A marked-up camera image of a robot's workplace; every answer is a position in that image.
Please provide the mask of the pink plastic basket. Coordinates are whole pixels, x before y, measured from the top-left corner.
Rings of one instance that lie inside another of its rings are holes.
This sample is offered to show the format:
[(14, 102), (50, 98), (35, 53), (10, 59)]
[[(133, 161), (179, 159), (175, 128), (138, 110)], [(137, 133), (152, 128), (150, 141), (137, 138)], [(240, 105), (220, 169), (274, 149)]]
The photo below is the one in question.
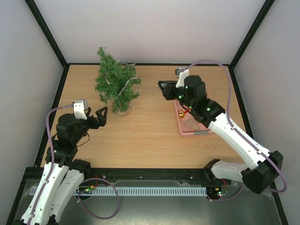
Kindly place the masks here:
[(179, 133), (182, 137), (208, 135), (214, 133), (209, 128), (206, 128), (203, 124), (197, 122), (194, 117), (180, 105), (178, 100), (174, 100), (173, 103), (179, 127)]

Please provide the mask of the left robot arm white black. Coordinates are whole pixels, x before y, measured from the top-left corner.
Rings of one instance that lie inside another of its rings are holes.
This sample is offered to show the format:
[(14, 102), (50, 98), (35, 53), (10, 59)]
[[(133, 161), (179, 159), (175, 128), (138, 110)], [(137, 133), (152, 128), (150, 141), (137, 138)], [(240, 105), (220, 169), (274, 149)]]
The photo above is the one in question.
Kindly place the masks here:
[(74, 158), (77, 144), (90, 129), (106, 125), (108, 108), (97, 110), (96, 116), (90, 115), (91, 108), (81, 101), (73, 108), (73, 113), (59, 117), (39, 185), (22, 217), (12, 224), (57, 225), (75, 189), (90, 177), (90, 163)]

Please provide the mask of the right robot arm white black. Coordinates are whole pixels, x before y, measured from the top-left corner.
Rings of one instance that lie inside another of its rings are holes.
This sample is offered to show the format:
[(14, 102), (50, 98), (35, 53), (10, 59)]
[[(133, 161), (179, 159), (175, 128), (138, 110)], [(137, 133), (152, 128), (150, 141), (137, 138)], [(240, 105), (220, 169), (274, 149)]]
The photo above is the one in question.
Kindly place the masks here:
[(262, 193), (279, 176), (283, 155), (258, 144), (230, 118), (225, 109), (207, 97), (205, 83), (197, 75), (178, 81), (159, 81), (166, 100), (177, 100), (199, 123), (225, 140), (243, 159), (242, 164), (214, 159), (205, 166), (208, 183), (219, 179), (242, 182), (256, 194)]

